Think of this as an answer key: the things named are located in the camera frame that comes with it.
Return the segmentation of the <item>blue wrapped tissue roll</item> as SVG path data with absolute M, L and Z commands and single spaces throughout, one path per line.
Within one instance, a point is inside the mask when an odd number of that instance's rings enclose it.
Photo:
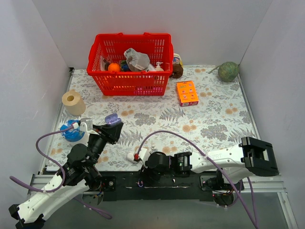
M 79 123 L 79 120 L 68 120 L 65 124 L 60 127 L 60 130 L 68 129 L 73 126 L 74 123 Z M 80 131 L 78 126 L 76 129 L 70 129 L 68 131 L 62 132 L 61 134 L 66 141 L 70 142 L 72 145 L 84 144 L 86 145 L 89 140 L 89 134 Z

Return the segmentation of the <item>brown jar with label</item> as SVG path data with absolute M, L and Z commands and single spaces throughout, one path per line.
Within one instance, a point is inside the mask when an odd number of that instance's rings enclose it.
M 179 54 L 173 54 L 173 71 L 170 75 L 170 78 L 178 79 L 181 78 L 183 75 L 183 62 Z

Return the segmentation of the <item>dark green toy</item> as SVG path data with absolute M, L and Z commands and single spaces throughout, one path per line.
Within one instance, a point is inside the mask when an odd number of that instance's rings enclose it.
M 119 65 L 120 65 L 120 70 L 121 70 L 121 72 L 130 72 L 130 71 L 131 71 L 131 70 L 129 69 L 129 66 L 128 66 L 126 60 L 120 60 L 120 61 L 119 61 Z

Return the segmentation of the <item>grey crumpled bag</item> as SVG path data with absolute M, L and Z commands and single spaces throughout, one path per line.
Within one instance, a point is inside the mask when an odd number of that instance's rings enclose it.
M 129 48 L 124 52 L 126 63 L 132 72 L 146 71 L 150 65 L 149 56 L 145 53 L 137 52 Z

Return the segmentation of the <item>beige paper roll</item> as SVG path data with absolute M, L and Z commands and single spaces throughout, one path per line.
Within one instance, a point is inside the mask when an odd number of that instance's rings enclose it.
M 82 115 L 86 110 L 86 105 L 81 95 L 74 89 L 69 90 L 62 96 L 62 103 L 66 110 L 75 116 Z

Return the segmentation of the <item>orange fruit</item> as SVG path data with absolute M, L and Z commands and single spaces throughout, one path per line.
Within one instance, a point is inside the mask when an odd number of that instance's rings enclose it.
M 108 71 L 110 72 L 120 72 L 121 71 L 121 68 L 120 68 L 120 65 L 118 63 L 110 63 L 109 66 L 108 66 Z

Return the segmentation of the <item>orange snack box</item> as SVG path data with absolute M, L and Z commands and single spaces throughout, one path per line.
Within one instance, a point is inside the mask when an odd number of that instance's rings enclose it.
M 176 92 L 180 106 L 192 106 L 199 103 L 199 98 L 193 81 L 177 82 Z

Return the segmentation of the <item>red plastic shopping basket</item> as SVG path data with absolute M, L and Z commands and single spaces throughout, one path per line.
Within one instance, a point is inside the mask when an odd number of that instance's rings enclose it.
M 102 70 L 102 59 L 119 63 L 123 53 L 133 48 L 147 54 L 150 63 L 162 63 L 158 72 L 110 72 Z M 98 34 L 88 57 L 87 74 L 106 96 L 163 96 L 173 72 L 173 45 L 168 33 L 130 35 L 123 33 Z

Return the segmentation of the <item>green melon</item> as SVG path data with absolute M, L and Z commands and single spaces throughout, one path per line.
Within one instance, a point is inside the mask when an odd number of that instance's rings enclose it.
M 239 65 L 234 62 L 224 62 L 221 65 L 214 67 L 208 74 L 217 70 L 218 77 L 223 82 L 232 82 L 239 74 Z

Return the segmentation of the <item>floral patterned table mat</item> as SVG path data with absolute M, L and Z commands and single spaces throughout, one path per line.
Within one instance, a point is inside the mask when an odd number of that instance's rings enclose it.
M 238 144 L 242 137 L 257 133 L 238 80 L 223 83 L 209 67 L 187 66 L 182 81 L 193 81 L 199 97 L 197 105 L 181 107 L 176 79 L 168 81 L 163 96 L 105 96 L 85 70 L 75 70 L 70 88 L 81 94 L 84 117 L 101 125 L 106 116 L 116 113 L 132 135 L 145 138 L 147 132 L 168 130 L 199 140 L 205 151 Z

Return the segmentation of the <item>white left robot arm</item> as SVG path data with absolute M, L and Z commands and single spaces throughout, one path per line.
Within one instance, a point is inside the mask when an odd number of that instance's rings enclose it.
M 104 177 L 95 165 L 107 144 L 116 144 L 123 122 L 94 126 L 87 144 L 74 145 L 67 162 L 42 188 L 30 187 L 14 177 L 15 183 L 35 192 L 27 201 L 9 207 L 11 217 L 17 220 L 18 229 L 41 229 L 45 221 L 61 206 L 77 195 L 91 190 L 102 193 L 115 190 L 115 177 Z

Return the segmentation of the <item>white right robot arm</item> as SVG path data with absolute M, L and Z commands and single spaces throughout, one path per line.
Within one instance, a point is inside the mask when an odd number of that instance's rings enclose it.
M 246 150 L 250 143 L 261 143 L 255 138 L 242 138 L 238 145 L 214 151 L 205 151 L 199 147 L 199 140 L 185 135 L 175 134 L 168 130 L 152 129 L 145 138 L 137 139 L 131 131 L 124 128 L 119 142 L 106 146 L 96 163 L 99 171 L 136 172 L 140 170 L 153 152 L 161 152 L 166 156 L 174 156 L 182 152 L 190 152 L 191 171 L 201 174 L 205 171 L 215 171 L 218 167 L 225 173 L 218 175 L 216 185 L 220 189 L 228 189 L 233 183 L 250 176 L 274 177 L 279 174 L 274 157 L 266 149 L 254 147 L 250 155 Z

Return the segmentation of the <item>white pump bottle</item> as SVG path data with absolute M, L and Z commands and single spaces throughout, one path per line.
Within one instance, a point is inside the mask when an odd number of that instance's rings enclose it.
M 158 72 L 163 72 L 164 69 L 161 67 L 162 64 L 163 64 L 163 62 L 157 62 L 155 70 L 158 71 Z

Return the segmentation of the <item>lavender earbud charging case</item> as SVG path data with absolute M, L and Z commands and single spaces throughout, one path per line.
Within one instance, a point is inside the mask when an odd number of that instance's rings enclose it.
M 116 113 L 110 114 L 105 117 L 105 122 L 108 125 L 116 125 L 122 122 Z

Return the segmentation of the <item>white earbud charging case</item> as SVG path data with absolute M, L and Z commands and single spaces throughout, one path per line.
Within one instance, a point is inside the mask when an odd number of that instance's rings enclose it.
M 134 153 L 129 153 L 127 155 L 127 160 L 130 161 L 131 163 L 137 163 L 135 160 L 134 160 Z

